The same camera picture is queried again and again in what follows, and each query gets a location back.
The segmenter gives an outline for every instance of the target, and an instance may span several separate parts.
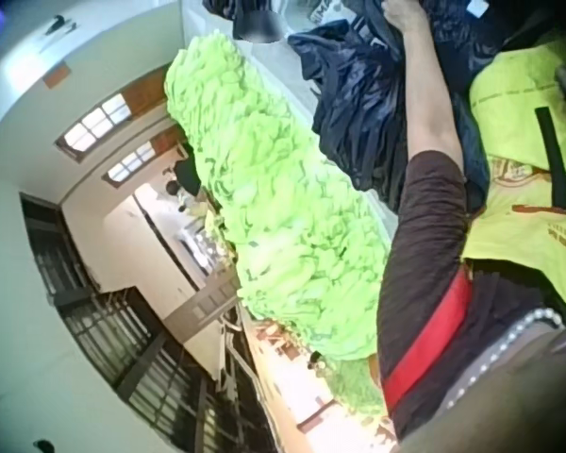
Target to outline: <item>black railing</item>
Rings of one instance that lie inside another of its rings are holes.
[[[251,379],[230,356],[239,396],[233,401],[216,392],[211,376],[137,288],[98,292],[58,207],[23,197],[23,208],[51,302],[89,362],[130,408],[186,453],[276,452]],[[244,333],[237,335],[246,357]]]

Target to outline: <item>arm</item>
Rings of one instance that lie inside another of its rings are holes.
[[[377,313],[380,377],[386,382],[460,272],[467,220],[463,158],[427,19],[416,0],[387,0],[384,6],[405,36],[409,156]],[[403,437],[412,415],[398,408],[391,417]]]
[[[386,19],[403,34],[407,55],[408,158],[437,150],[463,172],[463,155],[449,91],[424,10],[417,0],[387,0]]]

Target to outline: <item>hand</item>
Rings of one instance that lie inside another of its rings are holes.
[[[429,30],[427,16],[418,0],[384,0],[384,16],[403,35],[409,31]]]

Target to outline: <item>red strap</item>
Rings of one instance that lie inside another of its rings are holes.
[[[388,411],[394,409],[451,343],[465,319],[471,299],[472,284],[466,270],[461,267],[441,304],[390,376],[383,382],[382,389]]]

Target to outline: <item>neon yellow-green cloth bundle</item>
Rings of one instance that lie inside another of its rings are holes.
[[[202,183],[223,206],[245,306],[333,360],[374,354],[388,245],[316,136],[219,33],[178,53],[165,90]]]
[[[381,390],[371,382],[366,360],[326,362],[327,367],[321,373],[339,403],[363,416],[388,414]]]

